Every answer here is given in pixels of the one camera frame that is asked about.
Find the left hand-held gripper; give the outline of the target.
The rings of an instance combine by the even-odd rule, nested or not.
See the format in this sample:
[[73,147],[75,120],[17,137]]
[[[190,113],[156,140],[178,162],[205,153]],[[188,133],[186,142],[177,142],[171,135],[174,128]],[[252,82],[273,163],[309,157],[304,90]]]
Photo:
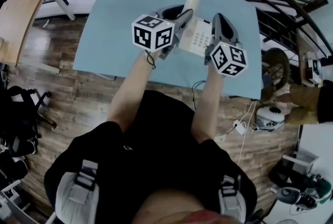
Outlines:
[[193,18],[194,11],[184,5],[158,9],[150,15],[143,14],[132,22],[132,42],[148,53],[161,51],[165,59],[180,43],[182,33]]

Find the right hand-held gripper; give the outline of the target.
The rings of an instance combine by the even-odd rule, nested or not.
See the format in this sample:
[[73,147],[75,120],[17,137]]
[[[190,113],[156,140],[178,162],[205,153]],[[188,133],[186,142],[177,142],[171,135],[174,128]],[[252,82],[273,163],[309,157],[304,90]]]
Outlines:
[[204,64],[212,63],[217,73],[237,77],[248,68],[247,52],[232,23],[221,13],[212,20],[211,42],[206,47]]

